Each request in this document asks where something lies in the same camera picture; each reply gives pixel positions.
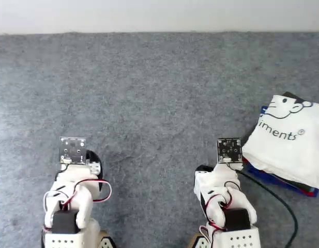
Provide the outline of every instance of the cartoon logo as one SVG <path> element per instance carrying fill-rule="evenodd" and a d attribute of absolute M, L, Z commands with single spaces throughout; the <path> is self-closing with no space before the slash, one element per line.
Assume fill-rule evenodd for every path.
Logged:
<path fill-rule="evenodd" d="M 305 107 L 311 106 L 313 106 L 312 102 L 275 95 L 264 115 L 269 115 L 276 119 L 284 119 L 290 114 L 296 114 Z"/>

